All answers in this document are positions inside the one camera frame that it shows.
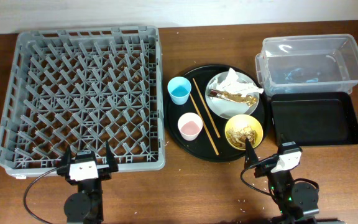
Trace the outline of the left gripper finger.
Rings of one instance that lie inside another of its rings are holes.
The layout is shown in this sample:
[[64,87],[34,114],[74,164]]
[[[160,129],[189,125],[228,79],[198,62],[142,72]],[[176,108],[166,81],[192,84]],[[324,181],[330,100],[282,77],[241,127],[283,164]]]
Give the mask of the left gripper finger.
[[106,141],[105,143],[105,148],[106,148],[106,162],[109,166],[109,170],[117,170],[117,162],[114,158],[113,153],[111,152],[108,141]]
[[65,166],[69,165],[70,162],[71,162],[71,149],[70,149],[70,147],[68,147],[65,150],[62,159],[60,160],[60,166],[65,167]]

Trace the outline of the yellow bowl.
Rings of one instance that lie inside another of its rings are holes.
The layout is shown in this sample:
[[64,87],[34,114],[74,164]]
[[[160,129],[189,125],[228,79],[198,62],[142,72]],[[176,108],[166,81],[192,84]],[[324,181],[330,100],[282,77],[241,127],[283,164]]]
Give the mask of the yellow bowl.
[[[231,129],[231,128],[241,129],[248,125],[251,126],[252,129],[255,130],[257,133],[255,143],[253,143],[253,145],[252,145],[253,148],[256,148],[262,142],[262,140],[264,138],[264,130],[262,128],[262,125],[259,123],[259,121],[251,115],[239,114],[239,115],[235,115],[232,118],[230,118],[225,125],[225,129],[224,129],[225,137],[226,137],[226,131],[228,129]],[[231,143],[229,143],[229,144],[234,149],[237,149],[240,151],[245,151],[245,149],[239,149],[237,147],[234,147]]]

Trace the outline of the grey round plate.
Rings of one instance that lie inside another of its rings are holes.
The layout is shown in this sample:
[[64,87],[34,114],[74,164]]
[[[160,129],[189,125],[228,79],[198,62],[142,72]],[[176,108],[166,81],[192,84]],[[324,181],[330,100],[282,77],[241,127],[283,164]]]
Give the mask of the grey round plate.
[[220,98],[212,97],[209,95],[211,90],[215,88],[217,84],[220,84],[226,79],[228,73],[228,71],[221,72],[215,75],[208,82],[204,94],[207,106],[214,114],[224,119],[230,119],[231,117],[238,114],[252,114],[259,104],[260,96],[257,92],[250,94],[250,96],[256,97],[256,103],[252,106],[249,106],[246,103],[235,103],[232,101],[222,100]]

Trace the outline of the gold foil wrapper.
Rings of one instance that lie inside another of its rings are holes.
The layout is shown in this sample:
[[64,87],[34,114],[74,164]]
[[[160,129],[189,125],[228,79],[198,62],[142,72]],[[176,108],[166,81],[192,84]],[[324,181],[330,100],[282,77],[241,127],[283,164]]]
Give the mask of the gold foil wrapper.
[[226,101],[231,101],[234,103],[245,103],[248,106],[253,106],[258,102],[258,99],[251,95],[242,96],[240,93],[232,94],[226,91],[219,91],[219,90],[210,90],[208,96],[219,98]]

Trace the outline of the pink plastic cup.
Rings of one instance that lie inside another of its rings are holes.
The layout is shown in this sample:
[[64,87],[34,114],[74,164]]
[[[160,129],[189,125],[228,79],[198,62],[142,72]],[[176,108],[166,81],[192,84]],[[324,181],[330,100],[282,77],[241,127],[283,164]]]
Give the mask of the pink plastic cup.
[[178,120],[178,129],[186,141],[195,140],[203,128],[201,117],[196,113],[185,113]]

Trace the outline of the white napkin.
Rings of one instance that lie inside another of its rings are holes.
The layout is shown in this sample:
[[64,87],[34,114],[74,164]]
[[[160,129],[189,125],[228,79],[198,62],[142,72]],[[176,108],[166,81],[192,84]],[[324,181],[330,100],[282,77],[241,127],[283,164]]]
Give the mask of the white napkin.
[[243,97],[264,92],[264,89],[258,87],[249,76],[236,72],[233,68],[212,78],[211,83],[208,84],[208,89],[223,91],[232,95],[241,95]]

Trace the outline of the wooden chopstick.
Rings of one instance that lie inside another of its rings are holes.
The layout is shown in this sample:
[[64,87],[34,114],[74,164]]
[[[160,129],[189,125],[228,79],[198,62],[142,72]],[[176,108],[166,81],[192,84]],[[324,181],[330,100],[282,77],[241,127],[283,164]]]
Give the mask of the wooden chopstick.
[[213,139],[212,139],[212,137],[210,135],[210,132],[209,132],[208,128],[206,127],[206,125],[204,123],[203,117],[202,117],[202,115],[201,115],[201,113],[200,113],[200,111],[199,111],[199,109],[198,109],[198,107],[197,107],[197,105],[196,105],[196,103],[195,103],[195,101],[193,99],[193,96],[191,94],[190,94],[190,99],[191,99],[191,102],[192,102],[193,106],[195,107],[195,110],[196,110],[198,116],[201,118],[203,128],[206,131],[207,137],[208,137],[208,139],[209,139],[209,141],[210,141],[210,143],[211,143],[211,145],[212,145],[212,147],[214,149],[215,154],[217,156],[219,156],[219,151],[218,151],[218,149],[217,149],[217,147],[216,147],[216,145],[215,145],[215,143],[214,143],[214,141],[213,141]]
[[202,102],[202,104],[204,106],[204,109],[205,109],[205,111],[206,111],[206,113],[208,115],[208,118],[209,118],[209,120],[210,120],[210,122],[211,122],[211,124],[213,126],[214,132],[216,133],[216,136],[218,138],[220,138],[221,135],[220,135],[220,133],[219,133],[217,127],[216,127],[216,124],[215,124],[215,122],[214,122],[214,120],[213,120],[213,118],[211,116],[211,113],[209,112],[208,106],[207,106],[207,104],[206,104],[206,102],[204,100],[204,96],[201,94],[200,88],[198,87],[198,84],[197,84],[195,78],[192,78],[192,80],[193,80],[193,83],[194,83],[194,85],[196,87],[196,91],[198,92],[199,98],[200,98],[200,100],[201,100],[201,102]]

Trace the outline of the light blue plastic cup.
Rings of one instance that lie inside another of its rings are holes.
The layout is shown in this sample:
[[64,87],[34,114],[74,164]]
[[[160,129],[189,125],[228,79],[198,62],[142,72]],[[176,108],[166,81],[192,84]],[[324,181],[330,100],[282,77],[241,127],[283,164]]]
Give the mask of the light blue plastic cup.
[[185,77],[175,77],[169,81],[167,90],[176,105],[184,105],[191,93],[191,83]]

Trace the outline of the food scraps pile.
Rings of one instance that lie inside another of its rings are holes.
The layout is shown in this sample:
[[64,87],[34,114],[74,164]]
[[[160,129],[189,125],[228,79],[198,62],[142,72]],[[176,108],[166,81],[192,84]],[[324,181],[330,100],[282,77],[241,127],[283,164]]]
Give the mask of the food scraps pile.
[[257,133],[251,126],[245,126],[241,129],[231,128],[226,131],[226,137],[229,143],[239,149],[246,148],[246,139],[252,144],[255,143]]

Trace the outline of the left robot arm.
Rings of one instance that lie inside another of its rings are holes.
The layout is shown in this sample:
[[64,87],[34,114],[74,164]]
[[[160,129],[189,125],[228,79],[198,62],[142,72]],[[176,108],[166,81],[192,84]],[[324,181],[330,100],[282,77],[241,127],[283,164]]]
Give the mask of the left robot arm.
[[101,183],[119,170],[109,144],[105,146],[107,167],[98,168],[96,154],[90,150],[77,152],[74,159],[70,150],[66,150],[59,163],[57,174],[78,187],[77,193],[69,196],[63,207],[67,223],[102,223],[104,220]]

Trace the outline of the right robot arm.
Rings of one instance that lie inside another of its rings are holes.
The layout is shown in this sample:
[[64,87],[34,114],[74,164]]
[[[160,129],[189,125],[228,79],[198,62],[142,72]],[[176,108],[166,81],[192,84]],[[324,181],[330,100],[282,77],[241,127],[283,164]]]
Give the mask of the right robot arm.
[[283,142],[277,153],[259,160],[254,148],[246,141],[244,170],[254,170],[256,178],[266,177],[268,191],[260,190],[241,177],[241,181],[251,189],[268,195],[278,206],[280,215],[271,219],[272,223],[316,223],[319,213],[319,185],[310,179],[294,179],[291,170],[300,164],[303,150],[294,141]]

